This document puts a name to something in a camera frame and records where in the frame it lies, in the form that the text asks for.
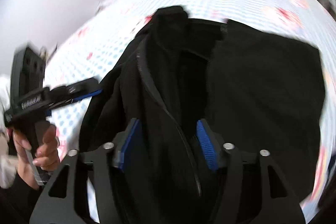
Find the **human hand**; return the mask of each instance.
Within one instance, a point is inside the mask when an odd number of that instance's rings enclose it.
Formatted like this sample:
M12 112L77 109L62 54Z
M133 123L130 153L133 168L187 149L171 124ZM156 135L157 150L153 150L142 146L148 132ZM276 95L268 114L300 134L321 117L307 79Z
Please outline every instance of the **human hand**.
M31 150L31 145L26 136L20 131L13 131L13 140L17 152L18 174L19 176L32 188L38 189L38 184L35 181L33 171L29 165L29 161L26 155L27 150ZM58 157L57 147L58 140L56 139L56 127L50 125L47 131L43 135L43 145L36 150L36 158L33 161L35 166L40 166L41 169L46 171L54 171L60 164Z

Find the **person's arm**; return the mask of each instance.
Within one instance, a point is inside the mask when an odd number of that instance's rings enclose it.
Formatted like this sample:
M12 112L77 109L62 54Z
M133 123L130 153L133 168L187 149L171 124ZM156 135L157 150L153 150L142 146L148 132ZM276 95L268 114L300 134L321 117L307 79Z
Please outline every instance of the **person's arm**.
M17 174L12 186L8 189L2 189L2 192L9 205L26 222L29 222L42 187L38 186L26 156L25 149L31 149L30 143L21 132L14 132L13 139L19 160ZM36 152L34 164L47 171L56 170L60 163L57 146L56 128L51 125L44 133L43 145Z

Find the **polka dot fabric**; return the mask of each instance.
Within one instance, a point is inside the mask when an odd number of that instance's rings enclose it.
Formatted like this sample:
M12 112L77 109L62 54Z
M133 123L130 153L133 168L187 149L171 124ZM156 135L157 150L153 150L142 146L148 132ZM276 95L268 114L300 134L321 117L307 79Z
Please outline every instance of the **polka dot fabric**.
M182 5L189 17L224 22L232 19L261 31L293 37L321 51L327 95L320 122L320 157L315 187L301 203L306 221L316 214L327 181L327 167L336 135L336 23L317 0L116 0L85 23L57 51L45 72L45 85L54 88L89 77L102 79L116 64L136 33L161 7ZM53 111L60 157L78 148L78 134L90 99ZM88 184L90 213L99 221L95 194Z

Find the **black sleeve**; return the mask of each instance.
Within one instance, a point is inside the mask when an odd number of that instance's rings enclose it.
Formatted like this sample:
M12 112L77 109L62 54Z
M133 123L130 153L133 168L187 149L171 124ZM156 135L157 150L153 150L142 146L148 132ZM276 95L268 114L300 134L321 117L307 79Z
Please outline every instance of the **black sleeve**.
M10 209L9 213L17 214L12 217L19 217L29 223L35 204L41 194L42 188L34 190L28 186L22 178L16 174L13 185L8 189L0 189L1 207Z

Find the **black garment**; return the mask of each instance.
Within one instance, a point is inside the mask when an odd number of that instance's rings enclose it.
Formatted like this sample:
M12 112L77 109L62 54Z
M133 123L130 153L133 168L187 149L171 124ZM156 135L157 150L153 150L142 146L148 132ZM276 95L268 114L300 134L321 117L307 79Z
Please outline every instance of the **black garment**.
M0 188L0 219L1 223L27 224L33 212L41 188L34 190L16 174L12 186Z
M152 189L150 199L133 198L155 201L150 217L138 212L144 223L209 220L225 174L207 168L195 137L201 118L241 150L269 150L300 200L313 189L325 90L319 51L306 43L233 21L188 19L181 7L159 9L100 86L80 150L141 120ZM260 209L257 173L244 170L239 221Z

